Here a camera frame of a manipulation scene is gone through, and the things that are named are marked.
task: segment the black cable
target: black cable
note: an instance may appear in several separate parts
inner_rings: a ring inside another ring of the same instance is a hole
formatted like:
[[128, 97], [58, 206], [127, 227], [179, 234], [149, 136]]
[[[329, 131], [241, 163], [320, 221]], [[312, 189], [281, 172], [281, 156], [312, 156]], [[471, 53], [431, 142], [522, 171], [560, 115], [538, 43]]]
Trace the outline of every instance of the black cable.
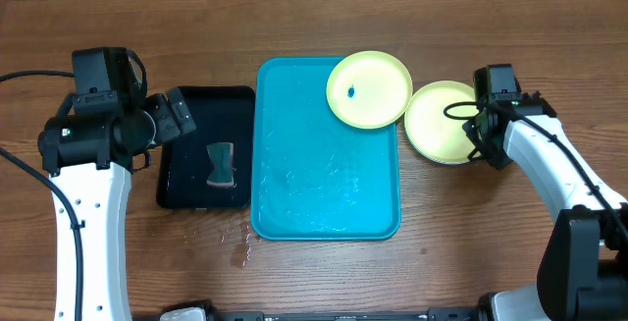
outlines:
[[[4, 75], [0, 77], [0, 82], [5, 80], [12, 80], [17, 77], [24, 76], [59, 76], [59, 77], [67, 77], [73, 78], [75, 75], [69, 72], [60, 72], [60, 71], [20, 71], [13, 72], [8, 75]], [[67, 116], [70, 113], [70, 109], [72, 108], [72, 97], [73, 94], [68, 94], [64, 99], [63, 103], [57, 110], [57, 116], [62, 114], [62, 116]], [[79, 223], [79, 219], [77, 218], [77, 214], [72, 207], [72, 204], [68, 200], [68, 198], [61, 192], [61, 190], [48, 178], [41, 175], [38, 171], [31, 168], [27, 163], [23, 162], [13, 154], [6, 151], [4, 148], [0, 147], [0, 155], [6, 158], [11, 163], [17, 165], [20, 169], [27, 172], [29, 175], [34, 177], [36, 180], [44, 184], [48, 187], [61, 201], [61, 204], [64, 206], [65, 212], [68, 213], [68, 217], [70, 218], [70, 228], [73, 231], [73, 235], [75, 238], [75, 255], [77, 260], [77, 283], [75, 290], [75, 321], [80, 321], [82, 319], [82, 286], [83, 286], [83, 259], [82, 259], [82, 240], [80, 238], [80, 228], [82, 228], [82, 223]]]
[[71, 228], [73, 230], [75, 236], [75, 254], [77, 256], [77, 290], [75, 296], [75, 320], [80, 321], [82, 316], [82, 285], [83, 285], [83, 265], [82, 265], [82, 241], [80, 239], [80, 226], [79, 220], [77, 219], [77, 214], [75, 213], [72, 204], [68, 200], [68, 198], [61, 192], [61, 190], [54, 185], [48, 178], [39, 174], [38, 171], [31, 168], [27, 163], [15, 157], [13, 154], [6, 151], [4, 148], [0, 147], [0, 155], [5, 157], [11, 163], [17, 165], [20, 169], [27, 172], [29, 175], [34, 177], [37, 181], [44, 184], [48, 187], [61, 201], [66, 212], [68, 213], [68, 217], [70, 218]]
[[462, 118], [462, 117], [450, 115], [448, 113], [450, 109], [453, 109], [455, 107], [470, 106], [470, 105], [475, 105], [480, 112], [482, 112], [482, 109], [484, 107], [487, 107], [491, 110], [513, 117], [516, 120], [523, 121], [524, 123], [528, 124], [531, 128], [535, 129], [536, 131], [538, 131], [539, 133], [547, 137], [551, 142], [556, 144], [556, 146], [565, 154], [567, 159], [569, 159], [569, 162], [571, 162], [571, 165], [573, 165], [573, 167], [576, 169], [576, 171], [578, 172], [582, 180], [585, 182], [587, 187], [591, 190], [591, 194], [600, 202], [600, 204], [604, 207], [604, 210], [608, 214], [610, 214], [610, 217], [613, 223], [615, 224], [617, 229], [619, 229], [619, 233], [621, 234], [621, 237], [623, 237], [624, 239], [624, 243], [626, 243], [626, 245], [628, 246], [628, 230], [626, 229], [626, 226], [624, 226], [623, 222], [621, 221], [619, 214], [617, 214], [617, 212], [612, 208], [610, 203], [608, 203], [606, 198], [604, 198], [604, 196], [600, 193], [600, 187], [594, 184], [591, 178], [589, 178], [589, 175], [587, 175], [587, 172], [585, 171], [585, 169], [582, 167], [582, 165], [580, 165], [580, 162], [578, 161], [578, 159], [576, 159], [576, 157], [569, 150], [569, 148], [567, 148], [566, 145], [564, 145], [560, 140], [558, 140], [558, 137], [555, 134], [550, 134], [546, 129], [542, 128], [541, 126], [536, 124], [534, 121], [528, 119], [527, 117], [517, 112], [509, 111], [509, 110], [500, 108], [496, 106], [495, 104], [487, 104], [484, 102], [461, 101], [461, 102], [453, 103], [445, 107], [444, 114], [446, 117], [453, 120], [472, 120], [475, 117]]
[[443, 109], [445, 116], [452, 120], [460, 120], [460, 121], [469, 121], [469, 120], [475, 119], [475, 115], [474, 116], [455, 116], [448, 113], [449, 110], [458, 106], [478, 106], [478, 102], [477, 101], [460, 101], [457, 103], [449, 104], [445, 106], [445, 108]]
[[0, 77], [0, 82], [5, 80], [12, 80], [17, 77], [24, 76], [59, 76], [59, 77], [67, 77], [74, 78], [75, 75], [70, 72], [61, 72], [61, 71], [44, 71], [44, 70], [35, 70], [35, 71], [19, 71], [13, 72], [8, 75], [4, 75]]
[[59, 109], [57, 110], [55, 117], [67, 117], [70, 115], [70, 110], [72, 110], [72, 100], [74, 100], [75, 96], [75, 93], [68, 93], [68, 95], [66, 95], [61, 102], [61, 105], [59, 105]]

